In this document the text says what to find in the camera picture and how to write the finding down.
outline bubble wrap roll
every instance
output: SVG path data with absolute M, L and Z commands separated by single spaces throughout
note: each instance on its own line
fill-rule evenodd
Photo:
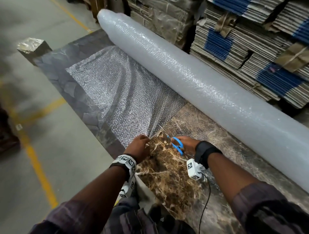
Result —
M 309 129 L 124 14 L 101 10 L 113 43 L 309 192 Z

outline person's right hand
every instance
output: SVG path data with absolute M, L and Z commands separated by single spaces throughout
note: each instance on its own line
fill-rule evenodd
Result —
M 183 143 L 184 147 L 181 149 L 184 153 L 195 155 L 195 148 L 200 140 L 196 140 L 194 138 L 188 136 L 177 136 L 177 138 Z M 178 142 L 172 137 L 171 142 L 174 145 L 179 145 Z

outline black wristband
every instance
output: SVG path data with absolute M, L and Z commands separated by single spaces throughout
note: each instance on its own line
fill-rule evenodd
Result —
M 119 162 L 113 163 L 109 167 L 111 168 L 113 166 L 120 166 L 120 167 L 122 167 L 125 170 L 125 173 L 126 173 L 125 181 L 128 182 L 129 179 L 130 179 L 130 170 L 129 170 L 129 168 L 127 168 L 125 164 L 122 164 L 122 163 L 119 163 Z
M 207 141 L 201 141 L 195 147 L 194 161 L 202 164 L 206 169 L 208 169 L 208 157 L 211 153 L 222 154 L 222 152 L 213 144 Z

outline yellow floor line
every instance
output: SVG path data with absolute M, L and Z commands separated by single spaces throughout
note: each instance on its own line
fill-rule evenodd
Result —
M 48 114 L 50 114 L 55 109 L 59 108 L 65 103 L 66 103 L 65 99 L 61 97 L 58 100 L 53 101 L 52 103 L 50 103 L 48 106 L 44 107 L 43 109 L 39 110 L 38 112 L 32 114 L 30 117 L 22 119 L 20 121 L 20 124 L 22 126 L 33 124 L 36 120 L 47 116 Z
M 58 6 L 61 10 L 63 10 L 67 15 L 69 15 L 76 23 L 78 23 L 83 29 L 85 29 L 87 32 L 92 33 L 92 30 L 90 30 L 87 26 L 85 26 L 82 22 L 80 22 L 78 19 L 74 17 L 64 6 L 60 5 L 56 0 L 51 0 L 56 6 Z
M 12 122 L 15 126 L 19 125 L 19 117 L 18 114 L 13 109 L 13 104 L 10 100 L 9 95 L 6 93 L 4 88 L 0 91 L 1 94 L 1 100 L 2 100 L 2 106 L 4 109 L 8 112 L 9 117 L 11 118 Z M 28 137 L 27 133 L 23 129 L 19 129 L 18 131 L 18 138 L 22 144 L 22 146 L 25 148 L 26 153 L 31 161 L 31 165 L 36 173 L 36 176 L 38 177 L 41 186 L 46 194 L 46 197 L 48 199 L 48 202 L 52 208 L 55 208 L 58 205 L 58 201 L 56 198 L 56 195 L 52 189 L 52 186 L 50 185 L 50 182 L 48 181 L 48 178 L 46 177 L 43 167 L 41 166 L 40 161 L 38 160 L 37 154 L 34 150 L 34 148 L 31 146 L 30 138 Z

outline black cable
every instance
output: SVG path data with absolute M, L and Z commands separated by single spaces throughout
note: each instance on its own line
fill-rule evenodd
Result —
M 201 215 L 200 225 L 198 226 L 198 234 L 200 234 L 200 231 L 201 231 L 201 222 L 202 222 L 202 217 L 203 217 L 204 211 L 205 211 L 205 209 L 206 209 L 206 206 L 207 206 L 208 201 L 209 201 L 209 198 L 210 198 L 210 192 L 211 192 L 211 190 L 210 190 L 210 183 L 209 183 L 209 180 L 207 180 L 207 182 L 208 182 L 208 185 L 209 185 L 209 195 L 208 195 L 207 202 L 206 202 L 206 204 L 205 204 L 205 206 L 204 206 L 204 209 L 203 209 L 203 212 L 202 212 L 202 215 Z

